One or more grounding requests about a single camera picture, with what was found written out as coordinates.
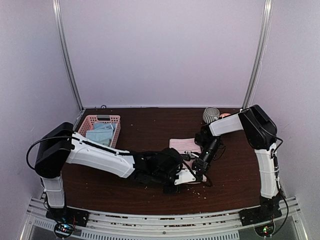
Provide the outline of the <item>pink towel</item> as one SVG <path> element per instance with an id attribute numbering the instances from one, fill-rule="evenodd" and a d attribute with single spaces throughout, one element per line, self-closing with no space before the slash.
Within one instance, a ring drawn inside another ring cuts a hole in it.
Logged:
<path id="1" fill-rule="evenodd" d="M 198 152 L 201 153 L 201 147 L 195 144 L 194 138 L 185 138 L 185 139 L 177 139 L 172 138 L 169 140 L 169 147 L 172 149 L 175 149 L 180 155 L 184 151 L 192 151 L 192 152 Z M 192 163 L 195 159 L 192 159 L 191 161 L 184 161 L 182 164 L 182 169 L 188 169 L 187 165 L 190 169 L 192 169 Z M 203 179 L 196 179 L 196 182 L 187 183 L 187 184 L 198 184 L 198 183 L 206 183 L 207 177 L 204 177 Z"/>

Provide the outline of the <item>pink plastic basket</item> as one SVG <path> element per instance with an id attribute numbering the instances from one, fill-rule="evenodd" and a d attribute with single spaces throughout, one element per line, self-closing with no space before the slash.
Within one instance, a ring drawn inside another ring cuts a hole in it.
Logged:
<path id="1" fill-rule="evenodd" d="M 87 115 L 77 132 L 87 139 L 115 148 L 121 130 L 119 115 Z"/>

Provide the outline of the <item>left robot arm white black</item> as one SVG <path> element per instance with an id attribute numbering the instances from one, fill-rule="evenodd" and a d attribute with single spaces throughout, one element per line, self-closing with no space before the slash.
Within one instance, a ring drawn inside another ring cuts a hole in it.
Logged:
<path id="1" fill-rule="evenodd" d="M 61 222 L 72 218 L 66 207 L 62 168 L 77 164 L 102 170 L 120 178 L 148 184 L 159 183 L 166 194 L 177 193 L 175 181 L 182 171 L 182 157 L 172 148 L 162 151 L 132 152 L 95 143 L 73 130 L 73 124 L 63 122 L 30 148 L 39 146 L 34 170 L 42 181 L 47 203 Z"/>

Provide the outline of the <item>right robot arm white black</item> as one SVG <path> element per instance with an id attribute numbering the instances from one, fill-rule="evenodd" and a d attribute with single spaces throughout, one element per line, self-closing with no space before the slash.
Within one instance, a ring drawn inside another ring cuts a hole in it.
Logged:
<path id="1" fill-rule="evenodd" d="M 280 201 L 279 164 L 277 160 L 277 127 L 259 105 L 222 117 L 204 125 L 195 135 L 195 144 L 201 153 L 192 163 L 192 169 L 204 174 L 222 145 L 224 134 L 244 131 L 249 145 L 254 149 L 260 172 L 260 205 L 256 210 L 259 220 L 268 220 Z"/>

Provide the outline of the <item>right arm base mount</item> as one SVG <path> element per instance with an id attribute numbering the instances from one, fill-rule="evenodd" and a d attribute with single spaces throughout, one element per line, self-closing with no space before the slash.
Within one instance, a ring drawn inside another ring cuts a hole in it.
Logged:
<path id="1" fill-rule="evenodd" d="M 276 232 L 275 219 L 282 216 L 280 209 L 269 211 L 261 206 L 239 211 L 242 226 L 254 225 L 255 233 L 262 238 L 271 237 Z"/>

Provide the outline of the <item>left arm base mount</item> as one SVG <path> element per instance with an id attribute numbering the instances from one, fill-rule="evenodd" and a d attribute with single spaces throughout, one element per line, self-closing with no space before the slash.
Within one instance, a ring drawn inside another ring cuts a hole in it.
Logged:
<path id="1" fill-rule="evenodd" d="M 69 238 L 76 227 L 86 227 L 89 212 L 67 207 L 66 209 L 50 208 L 46 212 L 46 218 L 54 220 L 53 233 L 60 239 Z"/>

